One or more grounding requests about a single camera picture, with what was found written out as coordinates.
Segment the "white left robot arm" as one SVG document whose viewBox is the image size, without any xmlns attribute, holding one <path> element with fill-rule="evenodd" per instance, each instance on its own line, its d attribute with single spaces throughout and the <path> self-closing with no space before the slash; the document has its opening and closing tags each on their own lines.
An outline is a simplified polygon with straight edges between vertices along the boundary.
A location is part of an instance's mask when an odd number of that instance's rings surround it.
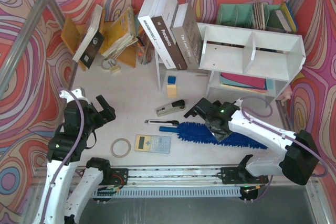
<svg viewBox="0 0 336 224">
<path fill-rule="evenodd" d="M 102 107 L 97 111 L 83 88 L 60 89 L 59 96 L 66 100 L 64 121 L 48 143 L 46 180 L 34 223 L 78 223 L 95 188 L 111 177 L 109 160 L 92 157 L 74 191 L 69 191 L 81 154 L 89 149 L 89 136 L 116 115 L 102 95 L 96 97 Z"/>
</svg>

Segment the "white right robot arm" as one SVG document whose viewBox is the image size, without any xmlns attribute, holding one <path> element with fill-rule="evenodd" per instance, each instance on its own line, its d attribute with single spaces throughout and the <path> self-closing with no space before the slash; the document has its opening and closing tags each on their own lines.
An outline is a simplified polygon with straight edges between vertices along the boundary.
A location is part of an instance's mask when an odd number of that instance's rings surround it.
<svg viewBox="0 0 336 224">
<path fill-rule="evenodd" d="M 184 117 L 199 116 L 204 124 L 187 130 L 183 139 L 270 150 L 266 156 L 245 155 L 238 172 L 241 179 L 282 175 L 297 185 L 305 185 L 321 162 L 311 134 L 284 130 L 255 118 L 256 112 L 244 102 L 245 98 L 223 103 L 200 99 Z"/>
</svg>

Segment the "blue microfiber duster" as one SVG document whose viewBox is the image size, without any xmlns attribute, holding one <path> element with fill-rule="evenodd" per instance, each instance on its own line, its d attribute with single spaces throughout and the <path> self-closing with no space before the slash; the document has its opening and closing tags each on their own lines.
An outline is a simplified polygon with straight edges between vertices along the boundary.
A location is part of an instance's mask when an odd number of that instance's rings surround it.
<svg viewBox="0 0 336 224">
<path fill-rule="evenodd" d="M 205 124 L 183 122 L 176 127 L 160 126 L 160 132 L 176 133 L 180 140 L 233 147 L 248 147 L 266 150 L 267 147 L 257 141 L 239 133 L 232 133 L 222 141 L 218 141 Z"/>
</svg>

